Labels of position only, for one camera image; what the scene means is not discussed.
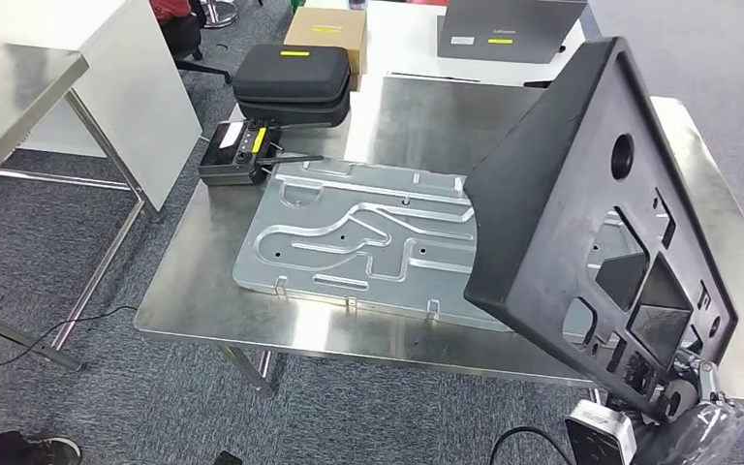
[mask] yellow sticker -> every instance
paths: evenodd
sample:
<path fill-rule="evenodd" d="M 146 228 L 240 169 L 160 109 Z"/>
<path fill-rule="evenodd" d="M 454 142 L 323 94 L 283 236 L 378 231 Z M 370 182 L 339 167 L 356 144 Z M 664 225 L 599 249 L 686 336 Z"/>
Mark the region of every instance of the yellow sticker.
<path fill-rule="evenodd" d="M 261 142 L 264 141 L 265 133 L 266 128 L 261 128 L 258 130 L 258 135 L 255 136 L 255 142 L 252 144 L 252 153 L 258 153 L 258 150 L 261 148 Z"/>

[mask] white panel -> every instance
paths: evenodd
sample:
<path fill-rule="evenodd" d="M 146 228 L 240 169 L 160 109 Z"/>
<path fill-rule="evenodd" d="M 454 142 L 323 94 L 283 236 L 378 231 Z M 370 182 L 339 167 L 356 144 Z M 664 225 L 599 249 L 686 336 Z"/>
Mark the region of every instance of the white panel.
<path fill-rule="evenodd" d="M 201 125 L 146 0 L 0 0 L 0 42 L 78 49 L 90 69 L 75 89 L 156 207 Z M 23 146 L 101 155 L 61 102 Z"/>
<path fill-rule="evenodd" d="M 149 3 L 127 0 L 82 50 L 75 89 L 157 208 L 189 158 L 201 124 Z"/>

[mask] black zipper case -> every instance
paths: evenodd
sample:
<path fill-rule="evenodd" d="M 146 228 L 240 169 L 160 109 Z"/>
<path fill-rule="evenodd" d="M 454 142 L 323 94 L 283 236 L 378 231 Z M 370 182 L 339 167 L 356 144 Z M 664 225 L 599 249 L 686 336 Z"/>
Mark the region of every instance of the black zipper case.
<path fill-rule="evenodd" d="M 253 46 L 232 86 L 246 118 L 339 125 L 349 113 L 349 55 L 339 46 Z"/>

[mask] black cable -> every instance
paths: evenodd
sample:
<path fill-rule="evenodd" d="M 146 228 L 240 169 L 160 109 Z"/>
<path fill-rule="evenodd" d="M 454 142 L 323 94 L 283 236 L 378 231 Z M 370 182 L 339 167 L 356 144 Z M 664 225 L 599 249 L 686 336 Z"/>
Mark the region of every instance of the black cable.
<path fill-rule="evenodd" d="M 138 308 L 136 308 L 136 307 L 131 307 L 129 305 L 121 305 L 120 307 L 117 307 L 115 310 L 112 310 L 111 312 L 107 312 L 104 315 L 99 315 L 97 317 L 75 318 L 73 320 L 64 320 L 63 322 L 59 322 L 56 325 L 54 325 L 53 327 L 51 327 L 50 329 L 48 329 L 47 332 L 45 332 L 43 336 L 39 337 L 38 339 L 36 339 L 35 342 L 33 342 L 32 344 L 30 344 L 30 346 L 27 347 L 24 350 L 24 352 L 18 354 L 17 356 L 14 356 L 13 358 L 10 358 L 9 360 L 0 362 L 0 368 L 2 366 L 9 365 L 10 363 L 13 363 L 14 361 L 17 361 L 19 358 L 22 358 L 22 357 L 26 356 L 27 354 L 29 354 L 30 352 L 32 352 L 32 350 L 35 349 L 35 347 L 37 345 L 41 344 L 41 341 L 43 341 L 47 336 L 51 335 L 53 331 L 55 331 L 57 328 L 59 328 L 59 327 L 61 327 L 63 325 L 66 325 L 67 323 L 81 323 L 81 322 L 90 322 L 90 321 L 93 321 L 93 320 L 101 320 L 102 318 L 106 318 L 106 317 L 108 317 L 110 315 L 114 315 L 118 311 L 123 310 L 125 308 L 126 309 L 129 309 L 129 310 L 138 310 Z"/>
<path fill-rule="evenodd" d="M 572 460 L 569 458 L 569 455 L 566 454 L 566 451 L 557 445 L 557 443 L 549 435 L 549 433 L 543 431 L 542 429 L 536 428 L 534 426 L 518 426 L 516 428 L 512 428 L 509 431 L 503 433 L 501 437 L 498 438 L 497 441 L 495 441 L 495 445 L 492 447 L 492 454 L 489 455 L 489 465 L 493 465 L 495 463 L 495 457 L 498 454 L 498 450 L 500 449 L 501 444 L 503 444 L 504 441 L 509 439 L 509 437 L 515 433 L 535 433 L 538 436 L 543 436 L 544 439 L 546 439 L 552 446 L 554 446 L 555 449 L 557 449 L 557 453 L 559 453 L 560 456 L 563 457 L 563 460 L 566 461 L 568 465 L 574 465 L 572 463 Z"/>

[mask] person's foot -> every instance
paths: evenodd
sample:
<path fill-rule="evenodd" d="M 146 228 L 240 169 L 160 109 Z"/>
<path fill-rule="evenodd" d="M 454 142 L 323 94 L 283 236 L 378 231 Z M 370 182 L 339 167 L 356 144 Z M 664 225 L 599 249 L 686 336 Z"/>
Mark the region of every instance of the person's foot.
<path fill-rule="evenodd" d="M 66 438 L 46 438 L 33 441 L 44 454 L 49 465 L 78 465 L 81 463 L 81 449 Z"/>

